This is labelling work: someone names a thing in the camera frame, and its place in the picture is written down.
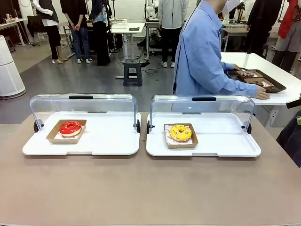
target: person in blue shirt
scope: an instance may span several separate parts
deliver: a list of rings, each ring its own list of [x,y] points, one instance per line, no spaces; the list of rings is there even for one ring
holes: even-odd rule
[[[269,99],[263,87],[229,79],[224,70],[239,70],[221,61],[222,23],[217,14],[228,13],[239,0],[203,0],[180,35],[174,70],[174,94],[242,95]]]

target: clear plastic cover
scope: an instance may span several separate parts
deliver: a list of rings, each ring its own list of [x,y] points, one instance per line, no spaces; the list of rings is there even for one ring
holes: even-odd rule
[[[156,125],[156,116],[166,113],[166,117],[172,117],[170,113],[182,113],[183,118],[188,115],[209,115],[209,113],[223,113],[219,116],[234,116],[238,119],[238,124],[242,130],[247,131],[253,113],[255,111],[254,102],[243,96],[154,96],[150,105],[150,124],[151,131]],[[221,131],[218,125],[215,125],[216,131]]]
[[[136,126],[136,98],[130,94],[40,94],[30,101],[39,130],[55,113],[130,113]]]

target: white tray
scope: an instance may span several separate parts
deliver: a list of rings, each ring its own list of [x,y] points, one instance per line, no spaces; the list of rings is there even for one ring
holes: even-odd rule
[[[61,119],[87,120],[77,144],[52,144],[46,137]],[[141,121],[138,113],[136,119]],[[131,155],[139,149],[140,133],[134,129],[131,112],[56,112],[45,122],[44,129],[35,133],[23,147],[26,155]]]
[[[257,157],[261,149],[251,135],[241,129],[239,118],[231,113],[153,113],[155,128],[147,134],[146,150],[153,156]],[[198,145],[194,149],[169,149],[164,124],[191,123]]]

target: red jacket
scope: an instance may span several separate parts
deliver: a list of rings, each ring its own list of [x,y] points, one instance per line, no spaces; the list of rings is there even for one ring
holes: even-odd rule
[[[283,20],[281,22],[281,25],[280,25],[279,31],[278,31],[278,35],[284,39],[291,28],[291,25],[293,22],[294,10],[298,4],[298,0],[287,0],[287,1],[290,3],[290,5],[287,8],[287,11],[285,13],[285,16],[283,17]]]

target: red icing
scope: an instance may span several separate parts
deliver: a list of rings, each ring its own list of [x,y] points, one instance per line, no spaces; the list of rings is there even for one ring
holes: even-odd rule
[[[60,127],[61,134],[71,134],[78,131],[81,128],[81,124],[78,121],[68,121],[65,122]]]

